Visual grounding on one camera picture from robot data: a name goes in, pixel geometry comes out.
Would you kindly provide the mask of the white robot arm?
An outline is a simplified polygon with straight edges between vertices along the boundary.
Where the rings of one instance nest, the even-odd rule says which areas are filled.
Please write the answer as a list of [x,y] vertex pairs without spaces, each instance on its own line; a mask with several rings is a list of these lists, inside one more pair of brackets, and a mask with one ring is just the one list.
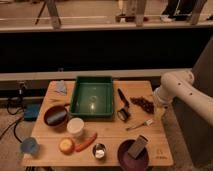
[[213,126],[213,98],[193,87],[194,75],[190,70],[166,72],[160,82],[153,92],[156,107],[168,106],[177,97]]

